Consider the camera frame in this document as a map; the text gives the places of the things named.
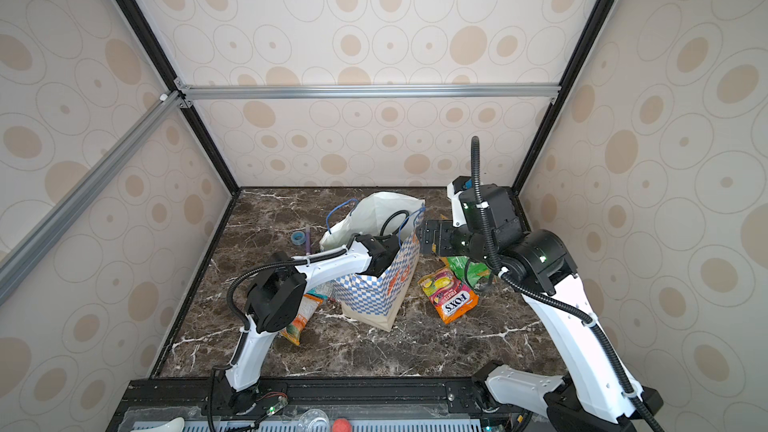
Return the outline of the green corn snack bag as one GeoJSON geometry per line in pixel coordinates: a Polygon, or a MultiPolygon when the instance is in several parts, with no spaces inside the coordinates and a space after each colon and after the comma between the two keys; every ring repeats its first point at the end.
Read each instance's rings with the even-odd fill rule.
{"type": "Polygon", "coordinates": [[[491,272],[485,264],[473,262],[465,256],[441,257],[441,261],[476,293],[486,292],[492,287],[491,272]]]}

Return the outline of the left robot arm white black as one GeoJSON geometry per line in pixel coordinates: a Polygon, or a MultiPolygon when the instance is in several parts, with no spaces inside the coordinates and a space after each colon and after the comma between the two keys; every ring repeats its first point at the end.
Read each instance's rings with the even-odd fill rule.
{"type": "Polygon", "coordinates": [[[274,262],[234,279],[226,303],[242,327],[225,370],[231,389],[242,392],[258,383],[275,336],[297,317],[306,292],[349,275],[378,278],[398,251],[398,240],[392,234],[356,234],[329,251],[296,257],[278,255],[274,262]]]}

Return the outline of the orange Foxs candy bag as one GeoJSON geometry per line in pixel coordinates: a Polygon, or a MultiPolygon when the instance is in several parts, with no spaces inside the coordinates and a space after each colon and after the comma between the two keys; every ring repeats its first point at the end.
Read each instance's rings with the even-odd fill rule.
{"type": "Polygon", "coordinates": [[[476,307],[477,294],[449,268],[442,268],[419,280],[419,287],[444,324],[450,324],[476,307]]]}

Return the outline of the orange white snack pack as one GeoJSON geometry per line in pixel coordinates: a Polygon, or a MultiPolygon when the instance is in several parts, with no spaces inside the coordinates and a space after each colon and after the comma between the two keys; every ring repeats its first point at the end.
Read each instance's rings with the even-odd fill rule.
{"type": "Polygon", "coordinates": [[[323,303],[324,300],[322,298],[305,294],[300,302],[296,317],[281,331],[281,335],[292,344],[299,346],[302,332],[317,308],[323,303]]]}

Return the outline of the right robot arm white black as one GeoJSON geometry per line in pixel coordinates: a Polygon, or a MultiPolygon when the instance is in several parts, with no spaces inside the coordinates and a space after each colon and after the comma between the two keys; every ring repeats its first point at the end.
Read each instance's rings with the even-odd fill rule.
{"type": "Polygon", "coordinates": [[[631,431],[642,420],[661,430],[663,400],[626,368],[586,297],[577,265],[554,233],[523,230],[505,188],[460,176],[447,187],[452,217],[429,220],[421,251],[486,266],[521,294],[566,365],[562,376],[519,371],[492,361],[474,374],[479,405],[509,405],[546,417],[558,431],[631,431]]]}

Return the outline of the teal white snack pack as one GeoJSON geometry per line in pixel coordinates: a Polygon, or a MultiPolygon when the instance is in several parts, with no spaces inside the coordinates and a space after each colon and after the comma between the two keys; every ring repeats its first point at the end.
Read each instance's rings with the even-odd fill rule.
{"type": "Polygon", "coordinates": [[[326,302],[333,298],[334,283],[325,282],[323,284],[320,284],[317,287],[314,287],[311,290],[309,290],[307,294],[326,302]]]}

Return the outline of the blue checkered paper bag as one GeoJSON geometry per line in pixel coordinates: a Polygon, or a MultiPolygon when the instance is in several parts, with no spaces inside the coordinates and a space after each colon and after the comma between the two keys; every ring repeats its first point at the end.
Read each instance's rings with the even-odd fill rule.
{"type": "Polygon", "coordinates": [[[336,279],[333,297],[343,313],[384,331],[391,331],[420,257],[417,228],[425,215],[425,201],[396,192],[376,192],[352,198],[326,216],[322,251],[352,238],[376,243],[369,269],[336,279]]]}

